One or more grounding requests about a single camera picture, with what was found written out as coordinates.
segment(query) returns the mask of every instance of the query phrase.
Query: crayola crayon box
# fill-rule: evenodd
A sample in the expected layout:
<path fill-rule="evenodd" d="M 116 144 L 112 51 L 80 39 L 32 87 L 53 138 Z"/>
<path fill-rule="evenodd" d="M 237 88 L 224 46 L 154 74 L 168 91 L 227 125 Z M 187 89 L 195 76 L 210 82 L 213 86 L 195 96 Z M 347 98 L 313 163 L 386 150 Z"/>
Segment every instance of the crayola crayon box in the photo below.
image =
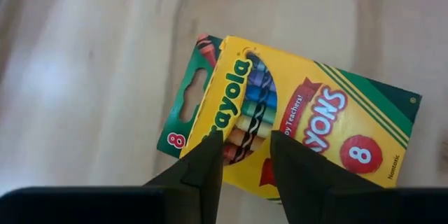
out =
<path fill-rule="evenodd" d="M 181 157 L 222 130 L 224 181 L 278 201 L 270 167 L 274 129 L 350 172 L 393 187 L 420 101 L 413 92 L 229 36 Z"/>
<path fill-rule="evenodd" d="M 174 98 L 174 104 L 165 120 L 157 143 L 157 149 L 175 158 L 179 158 L 181 149 L 185 146 L 190 136 L 191 127 L 195 121 L 195 116 L 199 106 L 196 107 L 191 120 L 184 122 L 181 120 L 182 108 L 185 105 L 184 94 L 188 86 L 192 83 L 196 71 L 205 69 L 207 77 L 204 82 L 204 90 L 213 73 L 216 60 L 220 54 L 219 45 L 222 39 L 208 34 L 201 34 L 197 39 L 196 45 L 188 63 L 185 75 L 181 81 L 179 89 Z"/>

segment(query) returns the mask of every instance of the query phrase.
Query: hang tab hole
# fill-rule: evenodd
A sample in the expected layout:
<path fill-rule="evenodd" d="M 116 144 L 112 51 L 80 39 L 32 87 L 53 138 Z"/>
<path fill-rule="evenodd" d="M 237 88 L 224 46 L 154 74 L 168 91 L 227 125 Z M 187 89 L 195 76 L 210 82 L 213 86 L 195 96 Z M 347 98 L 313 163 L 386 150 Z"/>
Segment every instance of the hang tab hole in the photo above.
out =
<path fill-rule="evenodd" d="M 184 123 L 189 122 L 196 106 L 199 105 L 204 96 L 204 83 L 207 79 L 207 71 L 205 69 L 198 69 L 193 76 L 193 80 L 183 92 L 183 105 L 181 109 L 180 118 Z"/>

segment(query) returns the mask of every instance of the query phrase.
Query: black object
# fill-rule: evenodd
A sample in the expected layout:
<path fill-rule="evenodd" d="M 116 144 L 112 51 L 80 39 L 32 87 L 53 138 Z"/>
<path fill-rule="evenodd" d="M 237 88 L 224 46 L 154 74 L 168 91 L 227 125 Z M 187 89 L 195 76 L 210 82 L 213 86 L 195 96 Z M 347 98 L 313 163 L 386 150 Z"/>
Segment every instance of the black object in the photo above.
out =
<path fill-rule="evenodd" d="M 278 131 L 271 159 L 289 223 L 448 221 L 445 188 L 381 188 Z"/>
<path fill-rule="evenodd" d="M 0 199 L 0 223 L 216 222 L 223 169 L 216 132 L 143 187 L 29 188 Z M 289 223 L 446 222 L 446 189 L 383 189 L 273 131 L 274 177 Z"/>
<path fill-rule="evenodd" d="M 215 223 L 223 142 L 215 132 L 145 186 L 10 192 L 0 199 L 0 223 Z"/>

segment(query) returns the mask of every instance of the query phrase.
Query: red circle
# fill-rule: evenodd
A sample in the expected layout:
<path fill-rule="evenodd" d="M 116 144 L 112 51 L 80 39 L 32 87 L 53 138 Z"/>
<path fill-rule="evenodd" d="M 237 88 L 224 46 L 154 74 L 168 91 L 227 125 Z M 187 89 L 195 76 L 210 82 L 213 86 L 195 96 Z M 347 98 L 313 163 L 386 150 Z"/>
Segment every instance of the red circle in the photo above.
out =
<path fill-rule="evenodd" d="M 185 146 L 186 139 L 182 134 L 171 132 L 168 134 L 168 143 L 177 149 L 181 149 Z"/>
<path fill-rule="evenodd" d="M 344 167 L 356 174 L 375 172 L 383 162 L 378 143 L 363 135 L 348 138 L 342 144 L 339 154 Z"/>

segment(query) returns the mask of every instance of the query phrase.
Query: wooden surface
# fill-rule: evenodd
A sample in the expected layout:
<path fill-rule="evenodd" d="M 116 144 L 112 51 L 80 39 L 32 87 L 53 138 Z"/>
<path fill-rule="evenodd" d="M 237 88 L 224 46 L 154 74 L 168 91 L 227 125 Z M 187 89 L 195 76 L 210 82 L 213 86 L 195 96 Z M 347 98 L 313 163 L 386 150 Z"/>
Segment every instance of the wooden surface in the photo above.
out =
<path fill-rule="evenodd" d="M 139 185 L 197 35 L 233 34 L 423 95 L 402 186 L 448 184 L 448 0 L 0 0 L 0 192 Z M 228 185 L 219 223 L 284 223 Z"/>

